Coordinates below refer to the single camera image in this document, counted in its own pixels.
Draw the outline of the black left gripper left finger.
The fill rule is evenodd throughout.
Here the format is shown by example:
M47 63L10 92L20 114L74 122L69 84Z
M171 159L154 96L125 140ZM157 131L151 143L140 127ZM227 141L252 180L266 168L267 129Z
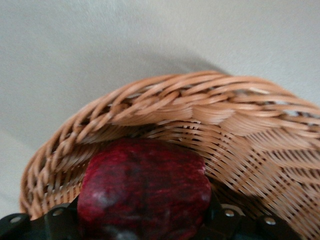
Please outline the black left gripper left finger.
M56 205L45 215L31 220L26 213L13 213L0 220L2 240L81 240L77 203Z

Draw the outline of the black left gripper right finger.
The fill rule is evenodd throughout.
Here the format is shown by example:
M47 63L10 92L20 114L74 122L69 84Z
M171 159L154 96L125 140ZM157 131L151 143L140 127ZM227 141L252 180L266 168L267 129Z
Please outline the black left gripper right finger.
M198 240L299 240L300 235L276 215L246 216L235 205L221 204L214 192L197 231Z

